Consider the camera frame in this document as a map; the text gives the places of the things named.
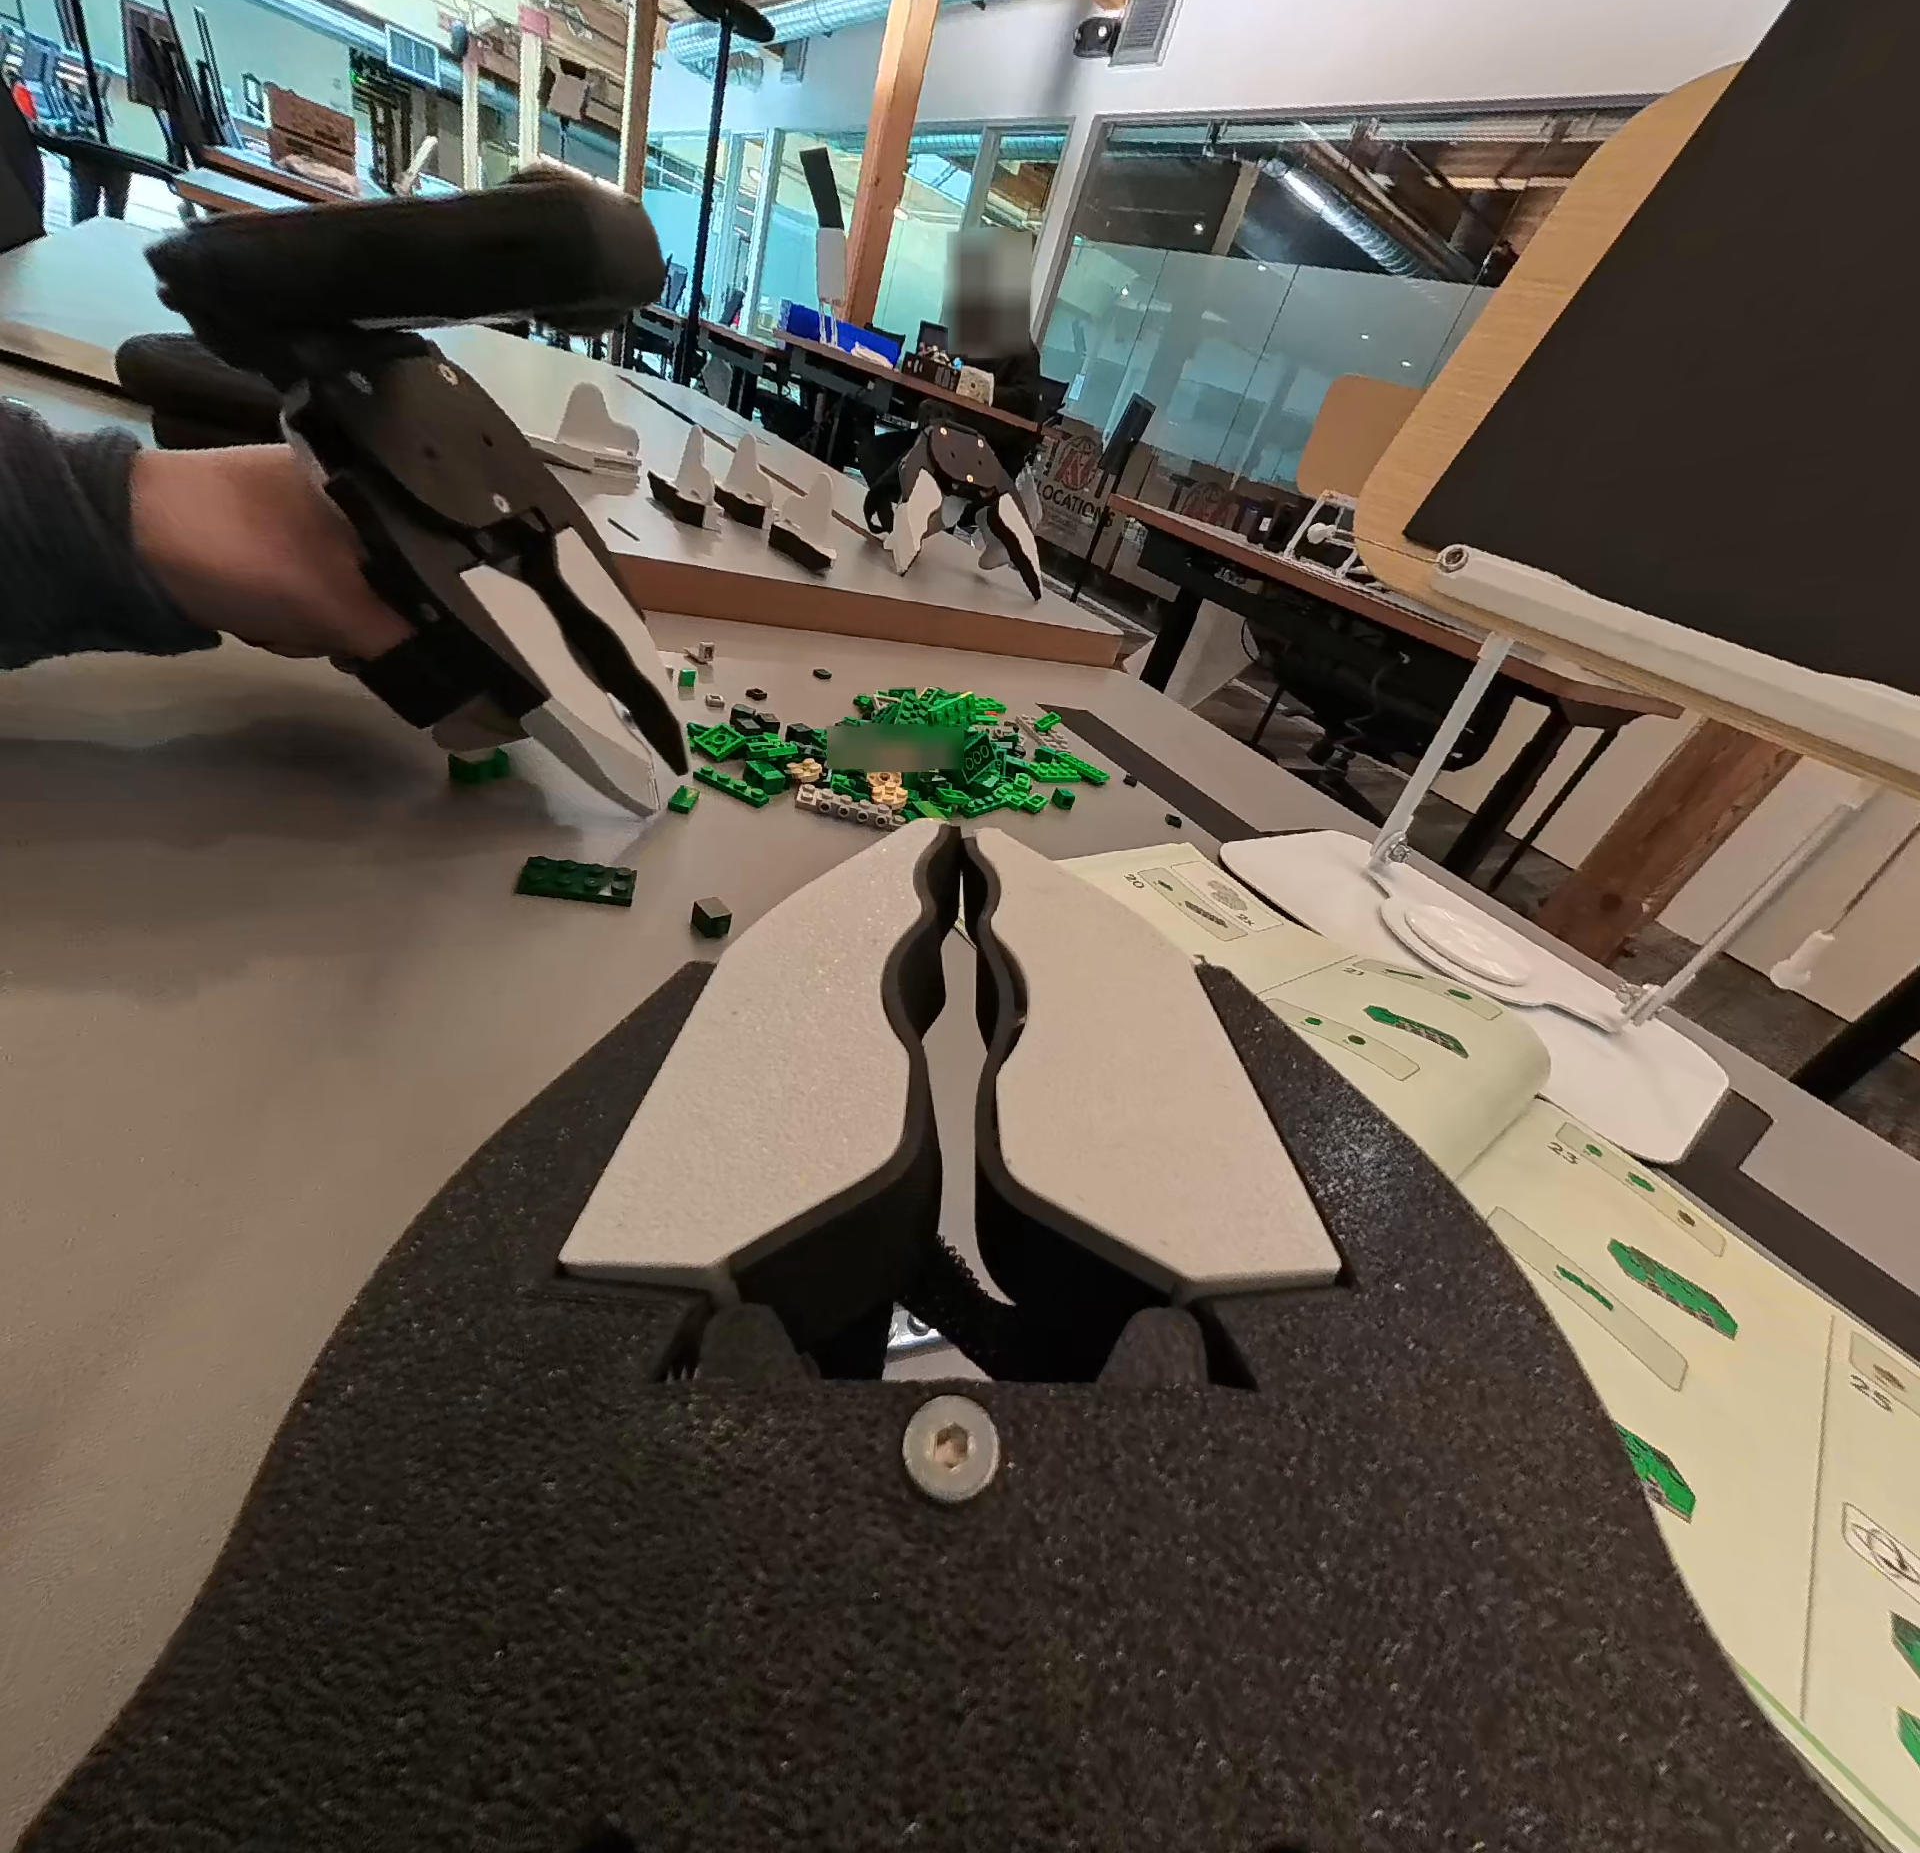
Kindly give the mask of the pale green instruction booklet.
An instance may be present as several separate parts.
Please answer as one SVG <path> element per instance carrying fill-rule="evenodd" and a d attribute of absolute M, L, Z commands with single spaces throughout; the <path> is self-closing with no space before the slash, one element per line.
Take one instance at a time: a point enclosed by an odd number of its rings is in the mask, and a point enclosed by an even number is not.
<path fill-rule="evenodd" d="M 1745 1690 L 1882 1849 L 1915 1849 L 1915 1363 L 1618 1145 L 1511 952 L 1439 906 L 1331 942 L 1189 842 L 1067 868 L 1231 970 L 1456 1182 L 1572 1344 Z"/>

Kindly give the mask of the wooden post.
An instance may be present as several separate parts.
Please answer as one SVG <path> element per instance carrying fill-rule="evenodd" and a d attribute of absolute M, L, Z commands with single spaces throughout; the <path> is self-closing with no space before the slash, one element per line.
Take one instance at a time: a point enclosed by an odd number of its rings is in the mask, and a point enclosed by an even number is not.
<path fill-rule="evenodd" d="M 1611 965 L 1799 758 L 1787 746 L 1703 718 L 1536 909 L 1531 925 Z"/>
<path fill-rule="evenodd" d="M 888 0 L 884 12 L 838 297 L 841 315 L 856 323 L 873 322 L 939 1 Z"/>

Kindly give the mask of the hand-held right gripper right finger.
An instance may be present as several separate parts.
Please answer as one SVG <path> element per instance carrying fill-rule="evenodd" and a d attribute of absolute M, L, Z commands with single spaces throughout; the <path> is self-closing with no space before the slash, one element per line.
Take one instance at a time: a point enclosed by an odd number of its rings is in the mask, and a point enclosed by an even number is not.
<path fill-rule="evenodd" d="M 1233 975 L 1004 832 L 968 837 L 968 936 L 976 1226 L 1013 1305 L 997 1376 L 1093 1380 L 1139 1313 L 1336 1284 L 1249 1066 L 1278 1022 Z"/>

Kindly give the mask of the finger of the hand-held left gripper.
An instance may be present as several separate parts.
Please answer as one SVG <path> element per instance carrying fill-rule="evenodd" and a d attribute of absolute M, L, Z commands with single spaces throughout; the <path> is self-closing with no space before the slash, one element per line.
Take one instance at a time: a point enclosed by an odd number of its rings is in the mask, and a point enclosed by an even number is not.
<path fill-rule="evenodd" d="M 522 737 L 573 775 L 683 775 L 657 642 L 581 524 L 522 513 Z"/>
<path fill-rule="evenodd" d="M 510 665 L 539 692 L 533 705 L 502 705 L 520 735 L 639 823 L 663 810 L 663 665 L 644 621 L 596 552 L 559 552 L 562 599 L 578 599 L 588 627 L 610 630 L 634 681 L 600 679 L 587 652 L 562 636 L 559 599 L 545 599 L 520 575 L 472 566 L 460 574 L 468 616 Z"/>

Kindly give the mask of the pile of green building bricks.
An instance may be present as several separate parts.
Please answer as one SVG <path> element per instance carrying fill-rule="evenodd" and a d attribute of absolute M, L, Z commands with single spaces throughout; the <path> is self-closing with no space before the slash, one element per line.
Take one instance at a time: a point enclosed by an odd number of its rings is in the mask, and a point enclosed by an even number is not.
<path fill-rule="evenodd" d="M 1106 767 L 1062 740 L 1057 709 L 1020 714 L 976 688 L 861 690 L 837 718 L 781 717 L 763 688 L 732 702 L 710 690 L 704 709 L 683 725 L 692 765 L 666 798 L 672 813 L 714 795 L 748 810 L 791 805 L 877 834 L 1066 812 L 1084 790 L 1109 782 Z M 822 758 L 827 782 L 796 787 L 788 778 L 786 763 L 802 755 Z M 868 772 L 901 775 L 907 805 L 872 805 Z"/>

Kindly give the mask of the person's left hand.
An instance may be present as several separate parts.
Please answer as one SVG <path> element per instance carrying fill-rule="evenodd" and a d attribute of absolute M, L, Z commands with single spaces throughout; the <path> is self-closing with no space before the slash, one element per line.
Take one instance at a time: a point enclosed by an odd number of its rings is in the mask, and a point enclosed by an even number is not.
<path fill-rule="evenodd" d="M 368 663 L 412 636 L 294 448 L 144 450 L 132 545 L 178 611 L 288 660 Z"/>

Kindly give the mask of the spare black grey gripper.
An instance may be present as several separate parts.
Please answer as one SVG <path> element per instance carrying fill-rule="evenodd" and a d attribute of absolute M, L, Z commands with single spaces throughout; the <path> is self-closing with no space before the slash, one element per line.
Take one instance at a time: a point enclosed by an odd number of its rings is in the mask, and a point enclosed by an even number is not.
<path fill-rule="evenodd" d="M 924 545 L 954 529 L 979 543 L 979 569 L 1010 566 L 1033 599 L 1044 596 L 1039 511 L 1028 473 L 1007 470 L 978 429 L 929 419 L 909 435 L 862 440 L 862 524 L 895 574 L 907 574 Z"/>

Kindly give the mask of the brown top office table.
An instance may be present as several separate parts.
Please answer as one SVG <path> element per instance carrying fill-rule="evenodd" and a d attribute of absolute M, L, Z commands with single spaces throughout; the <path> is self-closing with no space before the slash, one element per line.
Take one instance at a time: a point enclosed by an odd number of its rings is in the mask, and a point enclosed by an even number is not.
<path fill-rule="evenodd" d="M 1468 639 L 1483 636 L 1452 618 L 1420 611 L 1376 583 L 1272 553 L 1218 524 L 1172 513 L 1131 495 L 1112 495 L 1109 513 L 1142 529 L 1140 566 L 1172 584 L 1162 627 L 1140 665 L 1140 681 L 1169 692 L 1174 671 L 1191 642 L 1205 607 L 1226 612 L 1231 621 L 1229 650 L 1243 650 L 1240 630 L 1256 601 L 1270 591 L 1296 588 L 1311 599 L 1331 599 L 1356 616 L 1400 627 L 1428 642 L 1468 650 Z M 1509 818 L 1523 810 L 1543 782 L 1552 761 L 1559 757 L 1576 733 L 1594 733 L 1596 746 L 1578 763 L 1572 782 L 1580 782 L 1602 758 L 1618 735 L 1642 717 L 1677 717 L 1677 705 L 1631 692 L 1585 671 L 1549 663 L 1544 652 L 1514 649 L 1500 660 L 1484 695 L 1468 713 L 1441 758 L 1445 772 L 1476 765 L 1491 750 L 1504 714 L 1514 703 L 1533 703 L 1547 717 L 1525 739 L 1521 755 L 1484 792 L 1462 832 L 1452 841 L 1441 865 L 1459 878 L 1470 878 L 1483 865 L 1493 842 L 1508 832 Z"/>

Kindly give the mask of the black office chair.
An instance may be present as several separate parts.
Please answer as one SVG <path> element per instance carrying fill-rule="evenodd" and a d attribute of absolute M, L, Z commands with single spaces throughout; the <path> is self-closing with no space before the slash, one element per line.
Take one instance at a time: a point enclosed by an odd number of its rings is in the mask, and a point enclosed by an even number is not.
<path fill-rule="evenodd" d="M 1258 599 L 1243 637 L 1268 681 L 1246 744 L 1272 758 L 1266 727 L 1276 717 L 1309 725 L 1312 739 L 1296 752 L 1293 777 L 1371 823 L 1383 818 L 1383 806 L 1352 781 L 1354 763 L 1366 777 L 1403 778 L 1483 652 L 1476 639 L 1452 650 L 1296 588 Z"/>

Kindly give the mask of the grey desk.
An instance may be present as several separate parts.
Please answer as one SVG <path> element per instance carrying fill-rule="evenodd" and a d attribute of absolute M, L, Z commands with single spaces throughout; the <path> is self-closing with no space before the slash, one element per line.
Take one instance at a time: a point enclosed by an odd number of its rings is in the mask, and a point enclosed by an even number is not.
<path fill-rule="evenodd" d="M 1060 865 L 1348 823 L 1121 672 L 655 629 L 781 717 L 1066 705 L 1115 778 L 978 823 Z M 460 790 L 237 644 L 6 675 L 1 761 L 4 1844 L 1882 1849 L 1464 1194 L 1238 977 L 1336 1284 L 997 1376 L 961 837 L 938 1238 L 827 1376 L 559 1252 L 705 970 L 877 835 L 639 826 L 532 748 Z M 530 855 L 634 906 L 517 897 Z M 1747 1091 L 1655 1169 L 1914 1361 L 1915 1292 L 1835 1264 L 1914 1165 Z"/>

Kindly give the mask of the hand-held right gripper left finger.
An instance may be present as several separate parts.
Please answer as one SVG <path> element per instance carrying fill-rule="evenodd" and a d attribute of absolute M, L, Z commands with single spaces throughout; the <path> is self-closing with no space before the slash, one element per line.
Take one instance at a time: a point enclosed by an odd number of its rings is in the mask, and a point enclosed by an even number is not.
<path fill-rule="evenodd" d="M 924 1029 L 961 835 L 872 841 L 705 970 L 559 1252 L 572 1279 L 766 1305 L 827 1376 L 877 1376 L 938 1240 Z"/>

